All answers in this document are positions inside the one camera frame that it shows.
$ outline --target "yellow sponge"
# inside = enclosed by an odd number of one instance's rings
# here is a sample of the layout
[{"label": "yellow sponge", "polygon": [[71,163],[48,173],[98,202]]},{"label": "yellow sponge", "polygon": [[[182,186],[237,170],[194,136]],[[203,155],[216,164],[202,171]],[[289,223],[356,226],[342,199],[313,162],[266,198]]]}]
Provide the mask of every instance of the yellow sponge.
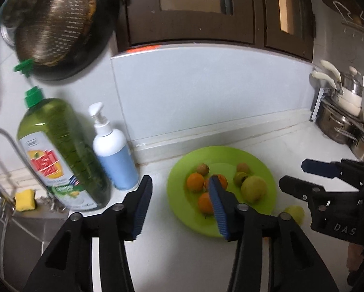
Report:
[{"label": "yellow sponge", "polygon": [[22,212],[24,210],[34,210],[35,205],[35,191],[27,189],[23,192],[16,192],[16,210]]}]

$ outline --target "bottle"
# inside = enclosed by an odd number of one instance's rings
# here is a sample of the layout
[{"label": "bottle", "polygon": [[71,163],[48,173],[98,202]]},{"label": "bottle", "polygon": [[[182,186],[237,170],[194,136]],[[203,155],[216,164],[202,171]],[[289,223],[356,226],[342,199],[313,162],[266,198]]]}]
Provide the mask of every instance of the bottle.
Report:
[{"label": "bottle", "polygon": [[85,142],[72,107],[44,98],[38,87],[26,92],[25,113],[17,132],[32,168],[49,192],[70,210],[103,208],[110,200],[110,181]]},{"label": "bottle", "polygon": [[101,102],[89,107],[95,119],[96,137],[93,149],[105,172],[119,190],[130,190],[139,182],[139,174],[131,157],[127,140],[122,131],[113,129],[109,120],[101,115]]}]

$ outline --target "countertop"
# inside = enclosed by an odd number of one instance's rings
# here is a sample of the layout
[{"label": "countertop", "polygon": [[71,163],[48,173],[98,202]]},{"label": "countertop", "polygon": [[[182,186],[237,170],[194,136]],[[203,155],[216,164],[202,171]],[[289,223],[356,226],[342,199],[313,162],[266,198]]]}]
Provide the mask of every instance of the countertop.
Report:
[{"label": "countertop", "polygon": [[[355,159],[350,149],[325,136],[313,123],[273,131],[231,144],[263,161],[274,179],[291,175],[324,185],[328,191],[355,190],[345,182],[304,173],[301,163],[306,158],[330,162],[341,158]],[[180,157],[150,163],[140,167],[140,174],[153,180],[153,194],[142,234],[133,243],[126,242],[126,252],[136,292],[224,292],[230,278],[236,242],[205,237],[180,222],[171,211],[166,194],[167,178]],[[127,192],[113,189],[110,205],[121,202]],[[349,291],[346,284],[348,243],[319,234],[310,229],[307,203],[282,193],[278,189],[273,215],[290,204],[301,205],[306,213],[303,231],[321,255],[340,291]],[[85,216],[99,211],[84,213]],[[101,291],[98,240],[93,241],[93,285]],[[268,247],[263,249],[261,291],[267,288]]]}]

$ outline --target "cabinet door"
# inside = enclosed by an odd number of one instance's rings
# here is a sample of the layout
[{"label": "cabinet door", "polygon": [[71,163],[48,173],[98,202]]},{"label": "cabinet door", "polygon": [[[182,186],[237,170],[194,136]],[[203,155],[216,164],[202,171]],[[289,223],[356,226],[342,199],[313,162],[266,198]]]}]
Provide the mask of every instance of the cabinet door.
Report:
[{"label": "cabinet door", "polygon": [[265,46],[308,60],[313,57],[313,13],[311,0],[264,0]]},{"label": "cabinet door", "polygon": [[181,40],[254,43],[253,0],[130,0],[129,45]]}]

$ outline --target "green fruit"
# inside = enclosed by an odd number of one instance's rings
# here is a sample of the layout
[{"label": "green fruit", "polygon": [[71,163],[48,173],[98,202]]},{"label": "green fruit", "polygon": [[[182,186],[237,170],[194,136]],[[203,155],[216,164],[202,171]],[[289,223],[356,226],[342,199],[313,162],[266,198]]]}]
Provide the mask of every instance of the green fruit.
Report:
[{"label": "green fruit", "polygon": [[305,217],[305,212],[303,208],[299,205],[290,205],[285,208],[284,212],[289,213],[296,223],[301,226],[303,219]]},{"label": "green fruit", "polygon": [[207,164],[199,164],[196,172],[205,177],[209,173],[209,166]]},{"label": "green fruit", "polygon": [[235,186],[241,187],[244,180],[248,178],[248,175],[245,172],[236,172],[233,177],[233,183]]},{"label": "green fruit", "polygon": [[254,204],[266,195],[267,183],[261,177],[252,175],[244,180],[241,192],[247,203]]},{"label": "green fruit", "polygon": [[245,162],[241,162],[240,164],[238,164],[236,166],[236,171],[237,172],[249,173],[250,172],[250,167]]}]

